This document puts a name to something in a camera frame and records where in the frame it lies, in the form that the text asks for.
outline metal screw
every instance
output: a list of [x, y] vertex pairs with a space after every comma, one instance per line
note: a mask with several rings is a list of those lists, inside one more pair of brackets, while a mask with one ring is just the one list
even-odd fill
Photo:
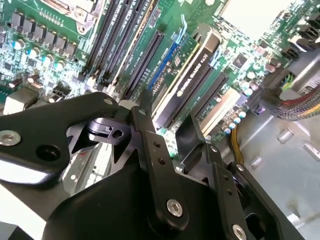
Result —
[[214, 151], [215, 153], [218, 152], [218, 150], [214, 146], [211, 146], [211, 150]]
[[82, 10], [81, 8], [76, 8], [74, 9], [74, 16], [77, 18], [77, 19], [81, 19], [83, 18], [85, 15], [85, 11]]
[[80, 26], [78, 27], [78, 31], [79, 33], [83, 34], [86, 31], [86, 29], [83, 26]]
[[232, 226], [232, 230], [234, 235], [239, 239], [239, 240], [247, 240], [247, 235], [245, 231], [237, 224], [234, 224]]
[[182, 216], [183, 210], [181, 204], [175, 200], [170, 199], [166, 202], [166, 208], [168, 209], [169, 213], [173, 216], [180, 218]]
[[112, 105], [113, 104], [113, 102], [110, 100], [110, 99], [108, 99], [108, 98], [106, 98], [105, 100], [103, 100], [106, 104], [109, 104], [109, 105]]
[[241, 172], [243, 172], [243, 171], [245, 170], [240, 164], [237, 164], [236, 167], [237, 167]]
[[143, 110], [143, 109], [140, 109], [140, 110], [139, 110], [139, 113], [141, 113], [141, 114], [144, 115], [144, 116], [146, 115], [146, 112], [145, 112], [145, 110]]
[[11, 130], [0, 131], [0, 145], [2, 146], [14, 146], [20, 143], [21, 136]]

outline capacitor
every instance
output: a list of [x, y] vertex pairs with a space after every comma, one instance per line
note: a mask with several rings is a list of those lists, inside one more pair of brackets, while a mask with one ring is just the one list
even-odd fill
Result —
[[16, 78], [12, 82], [9, 83], [9, 87], [14, 89], [15, 87], [19, 86], [22, 83], [22, 78]]
[[34, 48], [26, 51], [26, 53], [29, 55], [29, 58], [35, 59], [36, 57], [38, 57], [41, 54], [41, 51], [39, 50], [39, 48], [34, 47]]
[[244, 95], [250, 97], [254, 91], [251, 88], [248, 88], [243, 91]]
[[231, 129], [225, 124], [222, 126], [222, 131], [225, 135], [229, 135], [231, 133]]
[[211, 141], [211, 139], [212, 139], [212, 138], [211, 138], [210, 135], [207, 135], [207, 136], [205, 137], [205, 140], [208, 141], [208, 142]]
[[256, 64], [256, 63], [253, 64], [252, 67], [253, 67], [254, 70], [259, 70], [259, 69], [260, 69], [260, 65], [259, 65], [259, 64]]
[[217, 103], [221, 103], [222, 101], [222, 96], [220, 94], [217, 94], [215, 97], [214, 97], [214, 100], [217, 102]]
[[276, 58], [272, 58], [270, 60], [270, 64], [275, 66], [276, 68], [279, 68], [281, 66], [281, 62]]
[[32, 84], [34, 82], [38, 82], [39, 79], [40, 79], [39, 74], [33, 74], [33, 75], [28, 77], [28, 82]]
[[38, 81], [31, 83], [31, 86], [35, 87], [36, 89], [41, 89], [43, 87], [43, 85]]
[[54, 64], [54, 68], [57, 72], [61, 72], [65, 68], [66, 64], [64, 61], [60, 60]]
[[256, 74], [253, 71], [250, 71], [250, 72], [247, 73], [246, 76], [247, 76], [248, 79], [252, 80], [252, 79], [255, 79]]
[[62, 97], [61, 97], [60, 95], [54, 93], [54, 94], [50, 97], [49, 103], [53, 104], [53, 103], [59, 102], [59, 101], [61, 100], [61, 98], [62, 98]]
[[249, 84], [250, 84], [250, 88], [251, 88], [253, 91], [257, 91], [257, 90], [258, 90], [259, 86], [258, 86], [258, 84], [257, 84], [255, 81], [250, 81]]
[[274, 73], [277, 70], [277, 68], [271, 64], [266, 64], [264, 66], [264, 70], [268, 71], [269, 73]]
[[0, 26], [0, 34], [5, 34], [6, 29], [3, 26]]
[[54, 57], [50, 54], [43, 57], [42, 62], [43, 66], [49, 67], [49, 65], [54, 61]]
[[250, 84], [246, 80], [241, 81], [239, 85], [242, 88], [242, 90], [246, 90], [250, 88]]
[[241, 118], [237, 114], [232, 115], [231, 119], [235, 124], [239, 124], [241, 122]]
[[247, 113], [243, 111], [241, 108], [239, 108], [236, 111], [236, 114], [239, 116], [239, 118], [244, 119], [247, 116]]
[[22, 39], [18, 39], [17, 41], [12, 42], [12, 47], [15, 50], [21, 50], [26, 47], [26, 44]]
[[228, 125], [228, 127], [230, 128], [230, 129], [235, 129], [236, 128], [236, 124], [234, 123], [234, 121], [232, 121], [232, 120], [228, 120], [227, 122], [226, 122], [226, 124]]

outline yellow wire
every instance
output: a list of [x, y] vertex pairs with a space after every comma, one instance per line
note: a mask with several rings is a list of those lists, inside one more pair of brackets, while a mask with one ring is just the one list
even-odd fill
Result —
[[234, 152], [235, 152], [235, 161], [239, 162], [241, 164], [244, 164], [245, 160], [244, 157], [241, 153], [239, 144], [238, 144], [238, 140], [237, 140], [237, 128], [232, 130], [231, 132], [231, 144], [233, 146]]
[[320, 108], [320, 103], [318, 103], [316, 106], [314, 106], [313, 108], [309, 109], [308, 111], [302, 112], [302, 113], [299, 114], [299, 115], [304, 116], [304, 115], [311, 114], [311, 113], [317, 111], [319, 108]]

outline motherboard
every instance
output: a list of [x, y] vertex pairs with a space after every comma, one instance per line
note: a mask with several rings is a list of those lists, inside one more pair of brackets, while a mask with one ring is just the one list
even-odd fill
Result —
[[177, 156], [186, 116], [230, 134], [319, 38], [319, 0], [0, 0], [3, 114], [96, 91], [139, 103]]

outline dimm slot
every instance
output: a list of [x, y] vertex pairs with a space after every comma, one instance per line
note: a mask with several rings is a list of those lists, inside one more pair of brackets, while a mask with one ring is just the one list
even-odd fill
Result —
[[120, 39], [120, 44], [116, 47], [114, 50], [114, 54], [111, 56], [109, 64], [106, 66], [104, 78], [107, 78], [115, 69], [115, 66], [119, 60], [119, 57], [123, 53], [123, 50], [130, 38], [130, 35], [135, 28], [135, 26], [138, 24], [138, 18], [142, 11], [142, 7], [146, 4], [147, 0], [140, 0], [133, 12], [133, 16], [130, 19], [130, 22], [125, 26], [125, 29], [123, 30], [124, 34], [122, 35], [122, 38]]
[[219, 76], [214, 80], [209, 89], [205, 92], [202, 98], [197, 102], [192, 110], [192, 115], [196, 118], [205, 110], [210, 102], [217, 96], [219, 91], [228, 81], [229, 76], [224, 72], [221, 72]]
[[116, 22], [114, 23], [114, 27], [111, 31], [111, 38], [108, 39], [106, 46], [104, 46], [101, 58], [99, 60], [99, 63], [97, 64], [97, 69], [101, 72], [102, 69], [105, 67], [107, 60], [109, 58], [110, 52], [116, 42], [116, 39], [118, 37], [118, 33], [120, 32], [120, 29], [123, 25], [123, 22], [126, 19], [126, 16], [130, 10], [130, 6], [132, 4], [133, 0], [126, 0], [124, 6], [121, 8], [121, 11], [119, 13], [119, 16], [116, 19]]
[[128, 87], [125, 90], [125, 93], [122, 97], [123, 100], [128, 100], [133, 91], [135, 90], [141, 76], [144, 74], [150, 60], [152, 59], [152, 57], [154, 56], [156, 50], [158, 49], [162, 39], [164, 38], [164, 34], [159, 31], [156, 30], [150, 43], [148, 44], [146, 50], [144, 51], [138, 65], [136, 66], [132, 77], [130, 78], [130, 81], [128, 83]]
[[110, 1], [110, 6], [108, 7], [107, 13], [106, 13], [106, 17], [103, 21], [103, 25], [102, 25], [102, 29], [100, 31], [99, 36], [96, 39], [95, 45], [93, 47], [93, 49], [91, 50], [91, 54], [90, 54], [90, 58], [88, 60], [88, 62], [85, 65], [84, 71], [83, 73], [86, 74], [88, 73], [88, 71], [93, 67], [94, 63], [96, 62], [97, 58], [98, 58], [98, 53], [99, 50], [101, 48], [101, 45], [105, 39], [105, 36], [108, 32], [108, 29], [110, 27], [112, 18], [117, 10], [117, 6], [119, 4], [119, 0], [117, 1]]

